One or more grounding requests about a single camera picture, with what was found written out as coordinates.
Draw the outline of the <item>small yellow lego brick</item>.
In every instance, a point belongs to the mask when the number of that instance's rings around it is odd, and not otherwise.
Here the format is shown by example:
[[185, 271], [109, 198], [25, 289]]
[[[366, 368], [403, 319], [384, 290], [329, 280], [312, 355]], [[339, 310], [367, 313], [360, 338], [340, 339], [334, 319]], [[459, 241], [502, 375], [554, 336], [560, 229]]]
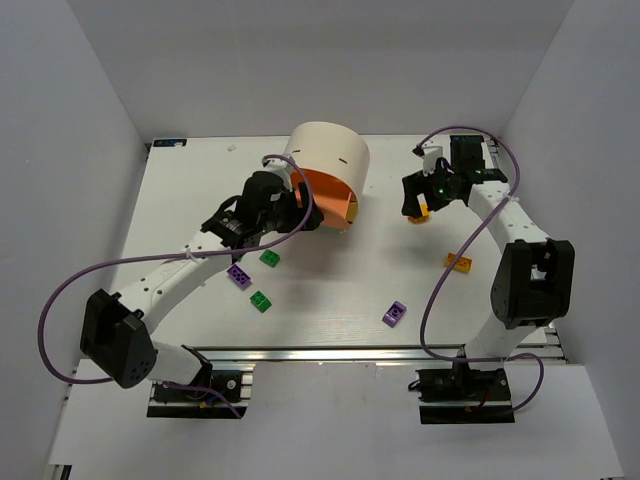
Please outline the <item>small yellow lego brick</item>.
[[426, 204], [420, 205], [420, 214], [418, 216], [408, 216], [407, 220], [415, 225], [424, 224], [429, 221], [431, 212]]

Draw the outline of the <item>orange top drawer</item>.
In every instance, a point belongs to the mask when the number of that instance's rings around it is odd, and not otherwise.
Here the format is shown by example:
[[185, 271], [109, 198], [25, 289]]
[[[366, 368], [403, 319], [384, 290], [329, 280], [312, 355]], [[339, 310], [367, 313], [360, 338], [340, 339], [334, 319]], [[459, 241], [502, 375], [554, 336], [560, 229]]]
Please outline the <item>orange top drawer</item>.
[[304, 169], [303, 172], [311, 184], [317, 205], [324, 213], [322, 226], [341, 231], [349, 230], [353, 223], [349, 224], [345, 215], [349, 200], [357, 199], [354, 191], [335, 176], [311, 169]]

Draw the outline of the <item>long yellow lego brick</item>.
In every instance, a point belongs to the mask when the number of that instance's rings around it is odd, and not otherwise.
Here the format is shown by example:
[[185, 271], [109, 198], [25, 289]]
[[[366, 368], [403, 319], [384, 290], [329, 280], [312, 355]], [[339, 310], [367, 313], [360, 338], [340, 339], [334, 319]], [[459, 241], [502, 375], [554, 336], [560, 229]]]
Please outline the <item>long yellow lego brick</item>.
[[[445, 267], [451, 266], [455, 258], [456, 258], [455, 253], [449, 253], [445, 260], [444, 266]], [[464, 274], [468, 274], [471, 271], [471, 268], [472, 268], [472, 260], [464, 256], [461, 256], [453, 266], [454, 271], [458, 271]]]

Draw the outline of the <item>cream drawer cabinet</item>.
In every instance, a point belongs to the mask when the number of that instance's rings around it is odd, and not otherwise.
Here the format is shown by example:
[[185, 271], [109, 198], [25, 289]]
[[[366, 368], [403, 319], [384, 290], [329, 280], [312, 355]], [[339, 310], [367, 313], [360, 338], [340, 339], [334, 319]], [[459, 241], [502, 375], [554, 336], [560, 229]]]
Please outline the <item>cream drawer cabinet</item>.
[[297, 126], [286, 144], [284, 154], [297, 166], [337, 177], [362, 198], [370, 165], [365, 140], [353, 130], [329, 122], [306, 122]]

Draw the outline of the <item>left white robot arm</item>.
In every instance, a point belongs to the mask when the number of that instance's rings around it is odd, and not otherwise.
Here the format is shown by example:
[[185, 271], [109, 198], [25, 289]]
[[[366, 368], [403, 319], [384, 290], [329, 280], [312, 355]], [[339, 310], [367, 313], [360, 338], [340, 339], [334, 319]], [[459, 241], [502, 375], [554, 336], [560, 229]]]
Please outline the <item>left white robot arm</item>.
[[225, 200], [175, 259], [114, 293], [98, 290], [87, 301], [81, 351], [127, 389], [142, 380], [210, 385], [211, 363], [193, 348], [152, 339], [160, 322], [214, 275], [258, 249], [263, 236], [317, 229], [324, 214], [305, 182], [288, 187], [278, 174], [259, 171], [243, 191]]

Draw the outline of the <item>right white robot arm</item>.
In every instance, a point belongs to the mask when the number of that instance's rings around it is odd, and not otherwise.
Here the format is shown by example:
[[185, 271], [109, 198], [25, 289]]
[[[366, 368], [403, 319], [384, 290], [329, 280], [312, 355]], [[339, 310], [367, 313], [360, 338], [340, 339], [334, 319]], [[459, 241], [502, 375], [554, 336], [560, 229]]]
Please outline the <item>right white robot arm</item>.
[[489, 317], [451, 361], [492, 372], [503, 367], [528, 335], [567, 314], [575, 249], [567, 240], [552, 239], [529, 217], [516, 198], [517, 178], [487, 166], [484, 137], [452, 134], [447, 150], [421, 140], [413, 152], [423, 166], [402, 180], [401, 213], [417, 219], [460, 201], [481, 223], [456, 255], [462, 257], [482, 232], [499, 248]]

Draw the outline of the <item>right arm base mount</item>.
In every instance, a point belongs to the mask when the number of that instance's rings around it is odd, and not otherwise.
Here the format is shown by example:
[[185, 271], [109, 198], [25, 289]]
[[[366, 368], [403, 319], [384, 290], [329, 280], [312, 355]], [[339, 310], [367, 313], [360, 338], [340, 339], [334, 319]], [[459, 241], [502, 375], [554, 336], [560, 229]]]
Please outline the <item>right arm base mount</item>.
[[422, 425], [512, 424], [511, 391], [503, 368], [470, 370], [466, 364], [416, 371], [408, 384], [418, 394]]

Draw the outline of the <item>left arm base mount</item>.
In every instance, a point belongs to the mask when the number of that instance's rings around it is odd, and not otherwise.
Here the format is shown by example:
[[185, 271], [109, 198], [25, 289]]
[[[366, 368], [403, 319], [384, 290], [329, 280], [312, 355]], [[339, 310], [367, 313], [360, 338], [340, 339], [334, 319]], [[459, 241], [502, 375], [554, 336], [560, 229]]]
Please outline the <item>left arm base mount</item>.
[[230, 419], [244, 417], [251, 398], [253, 367], [243, 363], [215, 366], [196, 390], [153, 382], [146, 416], [163, 419]]

